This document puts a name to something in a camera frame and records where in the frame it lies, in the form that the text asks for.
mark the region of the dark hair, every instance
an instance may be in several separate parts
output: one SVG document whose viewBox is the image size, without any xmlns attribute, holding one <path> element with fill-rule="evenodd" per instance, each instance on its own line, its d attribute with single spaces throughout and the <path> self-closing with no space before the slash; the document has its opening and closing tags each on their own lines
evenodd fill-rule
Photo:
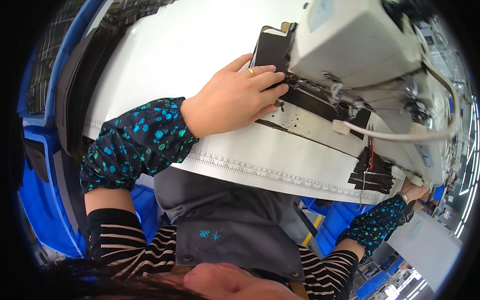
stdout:
<svg viewBox="0 0 480 300">
<path fill-rule="evenodd" d="M 66 259 L 50 263 L 42 273 L 50 288 L 62 299 L 97 296 L 124 296 L 144 300 L 204 300 L 202 295 L 168 280 L 133 276 L 129 279 L 115 276 L 114 266 L 91 259 Z"/>
</svg>

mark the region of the floral sleeve cover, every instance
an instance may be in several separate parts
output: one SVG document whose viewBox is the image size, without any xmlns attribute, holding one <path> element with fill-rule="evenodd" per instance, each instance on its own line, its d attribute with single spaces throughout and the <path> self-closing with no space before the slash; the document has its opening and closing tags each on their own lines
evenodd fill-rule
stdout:
<svg viewBox="0 0 480 300">
<path fill-rule="evenodd" d="M 140 174 L 153 176 L 182 162 L 198 142 L 180 113 L 183 100 L 154 100 L 105 122 L 83 157 L 83 192 L 98 187 L 130 191 Z"/>
<path fill-rule="evenodd" d="M 370 211 L 355 217 L 350 227 L 338 236 L 336 244 L 344 239 L 356 240 L 365 248 L 360 261 L 363 262 L 380 246 L 388 233 L 402 224 L 401 217 L 406 207 L 407 204 L 400 195 L 380 202 Z"/>
</svg>

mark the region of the hand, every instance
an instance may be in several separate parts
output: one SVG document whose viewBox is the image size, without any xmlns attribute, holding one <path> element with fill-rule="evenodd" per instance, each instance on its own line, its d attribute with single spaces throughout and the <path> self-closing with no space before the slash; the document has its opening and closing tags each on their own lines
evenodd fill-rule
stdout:
<svg viewBox="0 0 480 300">
<path fill-rule="evenodd" d="M 282 81 L 285 74 L 275 73 L 275 66 L 253 67 L 255 77 L 248 70 L 238 72 L 251 59 L 251 53 L 240 56 L 215 73 L 197 95 L 183 101 L 180 111 L 196 138 L 247 127 L 276 111 L 273 104 L 288 85 L 265 89 Z"/>
<path fill-rule="evenodd" d="M 425 186 L 416 186 L 412 184 L 406 188 L 403 188 L 400 193 L 405 194 L 410 201 L 415 201 L 421 198 L 428 190 L 429 188 Z"/>
</svg>

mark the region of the wristwatch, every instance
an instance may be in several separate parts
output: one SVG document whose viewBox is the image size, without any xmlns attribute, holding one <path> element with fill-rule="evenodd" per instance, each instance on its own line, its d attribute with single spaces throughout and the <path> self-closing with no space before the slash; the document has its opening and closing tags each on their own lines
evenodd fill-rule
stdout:
<svg viewBox="0 0 480 300">
<path fill-rule="evenodd" d="M 408 198 L 408 196 L 406 194 L 402 194 L 402 193 L 398 193 L 400 195 L 400 197 L 403 198 L 403 201 L 405 201 L 406 204 L 409 204 L 410 203 L 410 199 Z"/>
</svg>

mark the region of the gold ring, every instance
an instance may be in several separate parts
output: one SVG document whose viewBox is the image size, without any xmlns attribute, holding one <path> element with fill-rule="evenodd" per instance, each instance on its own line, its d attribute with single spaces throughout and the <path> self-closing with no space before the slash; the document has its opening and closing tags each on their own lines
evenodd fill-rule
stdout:
<svg viewBox="0 0 480 300">
<path fill-rule="evenodd" d="M 255 71 L 252 69 L 252 68 L 248 68 L 247 69 L 250 73 L 252 73 L 252 75 L 255 77 Z"/>
</svg>

